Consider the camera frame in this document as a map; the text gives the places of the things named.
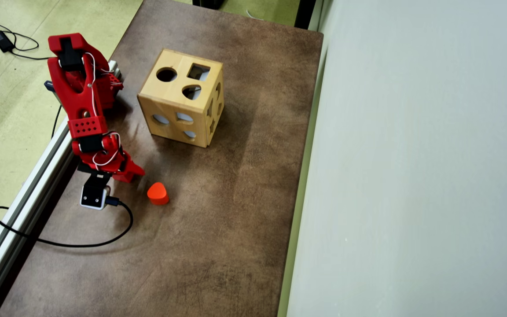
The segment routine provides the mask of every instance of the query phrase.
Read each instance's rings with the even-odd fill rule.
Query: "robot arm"
[[[50,36],[48,44],[57,55],[48,60],[48,69],[56,95],[68,114],[74,154],[92,170],[92,175],[106,174],[127,183],[135,174],[144,175],[123,150],[121,136],[107,129],[103,109],[113,106],[115,94],[123,88],[109,72],[107,60],[79,33]]]

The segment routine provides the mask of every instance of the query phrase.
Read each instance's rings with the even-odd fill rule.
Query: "square hole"
[[[209,75],[209,72],[211,71],[211,68],[209,66],[203,66],[193,63],[191,66],[191,70],[189,71],[189,74],[187,75],[188,78],[193,78],[200,81],[207,80],[207,76]]]

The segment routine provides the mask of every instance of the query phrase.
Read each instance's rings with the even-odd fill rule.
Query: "brown table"
[[[132,230],[95,249],[37,243],[1,316],[276,315],[322,34],[170,0],[145,1],[111,59],[125,89],[109,127],[146,175],[113,182]],[[209,148],[151,136],[136,93],[162,48],[224,63],[226,107]],[[76,172],[40,235],[94,243],[121,207],[79,206]],[[146,197],[163,182],[171,201]]]

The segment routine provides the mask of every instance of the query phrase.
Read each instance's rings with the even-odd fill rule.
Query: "wooden cube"
[[[207,147],[224,109],[222,66],[164,48],[137,96],[150,133]]]

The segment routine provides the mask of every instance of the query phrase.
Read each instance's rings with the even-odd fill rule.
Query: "black cord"
[[[24,58],[28,58],[28,59],[34,59],[34,60],[45,60],[45,59],[51,58],[51,57],[41,57],[41,58],[36,58],[36,57],[28,57],[28,56],[24,56],[24,55],[19,55],[19,54],[14,53],[14,52],[13,52],[13,49],[11,49],[11,50],[9,51],[9,53],[13,54],[14,56],[24,57]]]
[[[19,57],[33,59],[33,60],[45,60],[45,59],[49,58],[49,57],[34,58],[34,57],[28,57],[28,56],[23,56],[23,55],[19,55],[19,54],[14,53],[13,50],[18,50],[20,52],[26,52],[26,51],[35,50],[35,49],[39,48],[40,45],[38,44],[38,42],[34,38],[28,37],[26,35],[22,35],[22,34],[17,33],[17,32],[13,32],[12,30],[9,30],[8,28],[6,28],[5,26],[2,26],[1,24],[0,24],[0,27],[6,29],[6,31],[3,31],[4,33],[9,33],[9,34],[13,35],[13,48],[9,52],[11,54],[13,54],[14,56],[19,56]],[[31,40],[32,42],[34,42],[36,44],[36,46],[34,46],[33,48],[17,48],[17,46],[16,46],[17,45],[17,36],[21,36],[23,38]]]
[[[56,118],[54,119],[54,126],[52,127],[52,136],[51,139],[54,138],[54,130],[56,130],[56,123],[58,122],[58,116],[60,116],[60,110],[62,110],[62,104],[60,104],[60,107],[58,108],[58,113],[56,114]]]
[[[65,244],[65,243],[58,243],[58,242],[54,242],[54,241],[48,241],[48,240],[44,240],[44,239],[40,239],[40,238],[36,238],[36,241],[50,244],[50,245],[55,245],[56,247],[100,247],[100,246],[103,246],[106,244],[113,243],[113,242],[117,241],[118,239],[120,239],[122,236],[124,236],[127,232],[129,232],[129,230],[132,228],[132,224],[134,222],[134,216],[133,216],[130,208],[127,205],[125,205],[122,201],[118,201],[118,204],[123,206],[126,209],[126,211],[128,211],[129,216],[130,216],[130,223],[129,223],[129,226],[120,235],[110,239],[109,241],[105,241],[105,242],[101,242],[101,243],[94,243],[94,244]],[[0,209],[9,209],[9,207],[0,206]],[[34,239],[34,237],[32,237],[32,236],[30,236],[26,233],[17,231],[15,229],[13,229],[12,227],[4,224],[1,220],[0,220],[0,225],[2,225],[3,228],[9,230],[10,232],[16,233],[17,235],[19,235],[21,237],[26,237],[28,239]]]

